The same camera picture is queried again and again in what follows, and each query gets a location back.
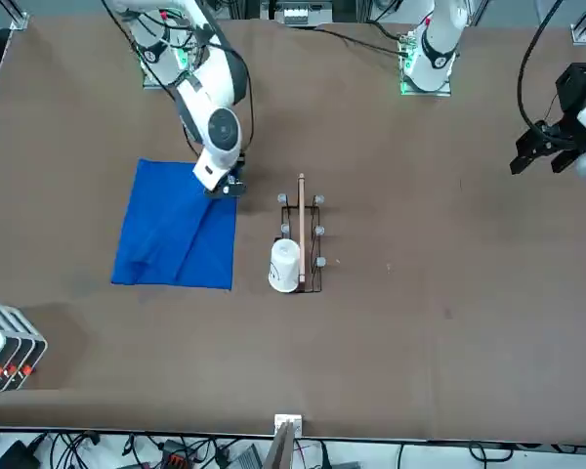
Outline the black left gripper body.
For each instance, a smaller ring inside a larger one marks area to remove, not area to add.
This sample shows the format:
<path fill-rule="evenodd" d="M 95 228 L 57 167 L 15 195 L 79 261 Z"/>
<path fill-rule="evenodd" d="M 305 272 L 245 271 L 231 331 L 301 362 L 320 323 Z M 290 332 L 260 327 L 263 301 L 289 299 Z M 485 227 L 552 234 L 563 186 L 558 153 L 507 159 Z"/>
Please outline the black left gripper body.
<path fill-rule="evenodd" d="M 556 80 L 562 118 L 547 127 L 554 140 L 586 140 L 578 114 L 586 106 L 586 63 L 572 63 Z"/>

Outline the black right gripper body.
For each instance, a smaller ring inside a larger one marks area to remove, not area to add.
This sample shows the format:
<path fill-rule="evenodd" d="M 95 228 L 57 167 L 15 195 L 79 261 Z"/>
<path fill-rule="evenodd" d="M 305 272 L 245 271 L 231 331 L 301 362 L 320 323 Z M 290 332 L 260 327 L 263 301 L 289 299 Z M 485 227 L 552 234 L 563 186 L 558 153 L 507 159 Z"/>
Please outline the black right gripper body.
<path fill-rule="evenodd" d="M 242 171 L 245 166 L 245 153 L 242 151 L 232 169 L 220 179 L 213 190 L 206 190 L 209 198 L 240 197 L 246 192 L 246 185 L 242 180 Z"/>

